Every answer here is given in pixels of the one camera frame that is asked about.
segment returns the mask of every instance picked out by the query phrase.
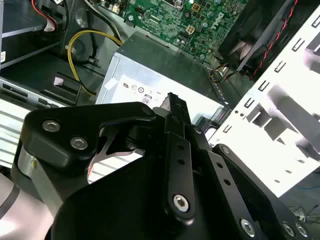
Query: black arm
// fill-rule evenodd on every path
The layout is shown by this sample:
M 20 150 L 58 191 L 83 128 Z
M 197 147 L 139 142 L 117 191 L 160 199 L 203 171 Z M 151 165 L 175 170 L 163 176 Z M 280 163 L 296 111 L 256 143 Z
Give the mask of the black arm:
M 308 230 L 227 146 L 211 149 L 170 93 L 139 102 L 31 112 L 12 171 L 55 216 L 54 240 L 305 240 Z M 88 185 L 93 163 L 144 156 Z

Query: capacitor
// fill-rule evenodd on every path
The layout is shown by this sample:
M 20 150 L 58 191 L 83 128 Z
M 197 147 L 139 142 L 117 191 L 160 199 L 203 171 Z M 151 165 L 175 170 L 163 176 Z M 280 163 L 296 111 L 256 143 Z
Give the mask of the capacitor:
M 207 22 L 203 22 L 203 23 L 201 24 L 201 26 L 202 26 L 204 29 L 206 29 L 206 28 L 208 27 L 208 23 L 207 23 Z
M 206 15 L 207 15 L 207 17 L 208 17 L 209 19 L 212 19 L 215 14 L 214 14 L 212 11 L 208 11 L 208 13 L 207 13 Z

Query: wire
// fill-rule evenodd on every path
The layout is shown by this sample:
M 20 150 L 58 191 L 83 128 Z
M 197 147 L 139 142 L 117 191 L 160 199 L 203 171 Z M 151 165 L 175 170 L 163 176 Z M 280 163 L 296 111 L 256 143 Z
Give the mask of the wire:
M 317 189 L 317 188 L 320 188 L 320 186 L 305 187 L 305 188 L 298 187 L 298 189 L 300 189 L 300 190 L 312 190 L 312 189 Z
M 89 10 L 92 11 L 92 13 L 97 16 L 99 19 L 101 19 L 103 22 L 105 22 L 112 30 L 114 36 L 121 41 L 119 30 L 117 29 L 116 25 L 101 11 L 97 10 L 94 6 L 92 6 L 88 0 L 83 0 L 84 3 L 89 7 Z
M 266 58 L 267 58 L 267 56 L 268 56 L 268 53 L 269 53 L 270 50 L 273 48 L 273 46 L 275 45 L 275 43 L 279 40 L 280 35 L 281 35 L 282 32 L 284 31 L 284 29 L 287 27 L 288 21 L 289 21 L 289 19 L 291 18 L 291 16 L 293 15 L 297 3 L 298 3 L 298 0 L 295 0 L 293 6 L 291 7 L 289 16 L 285 19 L 284 24 L 283 24 L 281 30 L 280 30 L 280 31 L 278 32 L 278 34 L 276 35 L 275 40 L 270 44 L 270 46 L 268 47 L 268 49 L 265 50 L 263 59 L 261 60 L 259 66 L 258 66 L 258 67 L 256 68 L 256 70 L 254 71 L 253 75 L 250 77 L 250 80 L 252 80 L 252 79 L 257 75 L 258 70 L 263 66 L 263 63 L 264 63 L 264 61 L 266 60 Z
M 219 82 L 220 82 L 220 81 L 216 81 L 216 80 L 214 79 L 214 73 L 215 73 L 218 69 L 223 68 L 223 67 L 225 67 L 225 66 L 227 66 L 227 63 L 223 63 L 223 64 L 221 64 L 221 65 L 219 65 L 219 66 L 217 66 L 216 68 L 213 68 L 213 69 L 211 70 L 211 72 L 210 72 L 210 74 L 209 74 L 209 78 L 210 78 L 210 80 L 211 80 L 212 82 L 214 82 L 214 83 L 219 83 Z
M 41 11 L 36 7 L 35 0 L 31 0 L 31 3 L 32 3 L 33 9 L 34 9 L 38 14 L 40 14 L 40 15 L 43 16 L 43 17 L 45 17 L 45 19 L 51 20 L 51 21 L 53 22 L 53 24 L 54 24 L 54 29 L 57 30 L 57 22 L 56 22 L 56 20 L 55 20 L 53 17 L 48 16 L 48 15 L 44 14 L 43 12 L 41 12 Z
M 235 74 L 236 74 L 236 71 L 234 71 L 233 73 L 228 74 L 228 75 L 221 81 L 221 84 L 222 84 L 224 81 L 228 80 L 230 77 L 232 77 L 232 76 L 235 75 Z
M 68 44 L 68 61 L 69 61 L 69 65 L 70 65 L 70 68 L 72 70 L 72 73 L 74 75 L 74 78 L 79 81 L 82 85 L 82 88 L 90 95 L 92 96 L 96 96 L 97 93 L 96 92 L 93 92 L 93 91 L 90 91 L 86 86 L 85 84 L 80 80 L 80 78 L 78 77 L 78 74 L 77 74 L 77 71 L 76 71 L 76 68 L 73 64 L 73 61 L 72 61 L 72 55 L 71 55 L 71 50 L 72 50 L 72 47 L 73 47 L 73 44 L 74 42 L 77 40 L 77 38 L 79 38 L 81 35 L 83 34 L 86 34 L 86 33 L 95 33 L 95 34 L 99 34 L 99 35 L 103 35 L 105 36 L 106 38 L 112 40 L 113 42 L 115 42 L 118 46 L 121 46 L 122 45 L 122 42 L 120 40 L 118 40 L 117 38 L 115 38 L 114 36 L 111 36 L 105 32 L 101 32 L 101 31 L 96 31 L 96 30 L 82 30 L 82 31 L 79 31 L 78 33 L 76 33 L 70 40 L 69 44 Z
M 63 32 L 66 33 L 68 26 L 69 26 L 69 18 L 70 18 L 70 13 L 69 13 L 69 8 L 68 8 L 68 4 L 67 4 L 67 0 L 65 0 L 63 3 L 63 7 L 65 10 L 65 16 L 66 16 L 66 20 L 65 20 L 65 27 Z
M 88 21 L 88 27 L 92 28 L 91 16 L 90 16 L 90 12 L 88 10 L 86 10 L 86 18 Z M 90 32 L 90 38 L 91 38 L 91 42 L 92 42 L 92 55 L 89 58 L 95 59 L 96 55 L 97 55 L 98 45 L 97 45 L 95 36 L 92 32 Z

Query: slot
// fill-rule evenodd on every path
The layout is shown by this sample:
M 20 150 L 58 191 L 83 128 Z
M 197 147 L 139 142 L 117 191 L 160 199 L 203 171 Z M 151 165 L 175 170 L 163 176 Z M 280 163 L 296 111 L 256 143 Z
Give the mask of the slot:
M 42 99 L 42 98 L 38 98 L 38 103 L 43 104 L 45 106 L 48 105 L 48 102 L 46 100 Z
M 2 88 L 6 89 L 6 90 L 8 90 L 8 91 L 10 91 L 10 92 L 12 92 L 14 94 L 17 94 L 17 95 L 19 95 L 21 97 L 24 97 L 24 98 L 28 97 L 28 94 L 26 92 L 23 92 L 23 91 L 21 91 L 19 89 L 16 89 L 16 88 L 14 88 L 12 86 L 9 86 L 9 85 L 5 84 L 5 83 L 2 84 Z
M 269 86 L 270 82 L 264 81 L 260 87 L 258 88 L 258 90 L 260 90 L 261 92 L 263 92 L 268 86 Z
M 286 65 L 287 63 L 284 62 L 284 61 L 281 61 L 279 63 L 279 65 L 274 69 L 274 71 L 278 74 L 280 73 L 280 71 L 284 68 L 284 66 Z
M 225 129 L 223 130 L 223 132 L 226 134 L 227 132 L 229 132 L 229 130 L 232 128 L 232 126 L 228 125 L 225 127 Z
M 297 52 L 299 50 L 299 48 L 302 46 L 302 44 L 305 43 L 305 40 L 302 40 L 302 38 L 300 38 L 296 44 L 293 46 L 292 51 Z
M 251 97 L 249 98 L 248 101 L 246 101 L 246 103 L 244 104 L 245 108 L 250 108 L 250 106 L 255 102 L 255 100 L 253 100 Z
M 312 27 L 315 29 L 320 25 L 320 15 L 317 17 L 317 19 L 312 23 Z

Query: power supply label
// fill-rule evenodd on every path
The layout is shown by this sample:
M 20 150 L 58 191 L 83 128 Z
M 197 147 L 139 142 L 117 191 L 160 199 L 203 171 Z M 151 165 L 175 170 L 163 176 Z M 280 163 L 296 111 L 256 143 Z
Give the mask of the power supply label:
M 112 98 L 112 102 L 142 102 L 152 109 L 154 107 L 160 107 L 166 96 L 167 94 L 163 94 L 157 89 L 151 88 L 129 77 L 122 76 Z

